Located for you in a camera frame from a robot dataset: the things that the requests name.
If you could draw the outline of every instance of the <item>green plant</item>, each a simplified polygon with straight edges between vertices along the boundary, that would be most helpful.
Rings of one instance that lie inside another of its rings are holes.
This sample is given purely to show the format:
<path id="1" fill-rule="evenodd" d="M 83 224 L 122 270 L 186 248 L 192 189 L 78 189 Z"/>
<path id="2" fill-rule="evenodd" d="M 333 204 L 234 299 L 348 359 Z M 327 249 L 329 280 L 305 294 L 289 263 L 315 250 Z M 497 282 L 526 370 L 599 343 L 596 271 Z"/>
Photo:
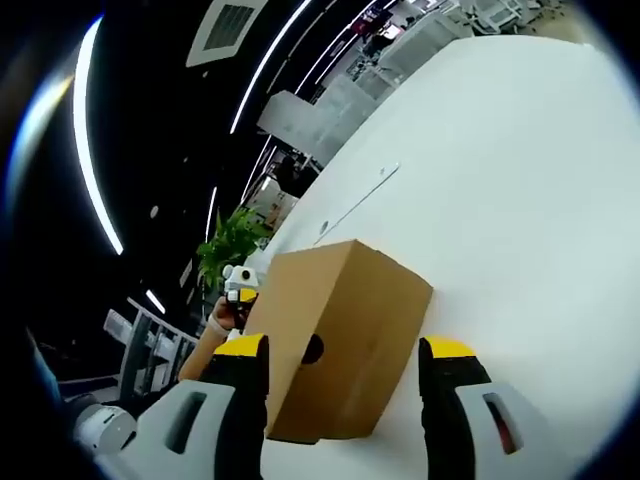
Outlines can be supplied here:
<path id="1" fill-rule="evenodd" d="M 240 265 L 255 252 L 258 240 L 268 237 L 270 232 L 252 219 L 254 211 L 239 208 L 226 220 L 216 215 L 216 233 L 206 243 L 200 244 L 200 273 L 208 288 L 220 288 L 222 269 L 225 265 Z"/>

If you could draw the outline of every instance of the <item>chair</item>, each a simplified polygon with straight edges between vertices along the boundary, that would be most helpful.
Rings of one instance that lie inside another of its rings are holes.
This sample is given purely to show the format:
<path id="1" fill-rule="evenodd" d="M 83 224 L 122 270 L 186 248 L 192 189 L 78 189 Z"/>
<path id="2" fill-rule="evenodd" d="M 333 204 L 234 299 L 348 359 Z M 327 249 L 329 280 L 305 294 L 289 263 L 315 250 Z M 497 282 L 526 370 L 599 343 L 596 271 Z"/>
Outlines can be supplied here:
<path id="1" fill-rule="evenodd" d="M 517 0 L 461 0 L 473 26 L 485 35 L 498 35 L 520 20 L 522 4 Z"/>

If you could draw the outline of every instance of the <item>white table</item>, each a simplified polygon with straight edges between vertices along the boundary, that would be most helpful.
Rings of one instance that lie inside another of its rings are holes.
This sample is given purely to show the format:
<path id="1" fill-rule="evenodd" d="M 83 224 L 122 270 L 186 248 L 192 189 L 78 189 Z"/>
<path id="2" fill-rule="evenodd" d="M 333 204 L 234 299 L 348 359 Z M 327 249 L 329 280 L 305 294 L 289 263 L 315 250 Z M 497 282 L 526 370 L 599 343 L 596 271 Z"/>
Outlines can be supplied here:
<path id="1" fill-rule="evenodd" d="M 399 162 L 319 244 L 358 238 L 427 279 L 422 333 L 472 346 L 577 466 L 640 378 L 640 117 L 626 88 L 588 46 L 453 42 L 338 152 L 266 253 L 312 247 Z M 416 362 L 372 437 L 267 442 L 265 478 L 426 478 Z"/>

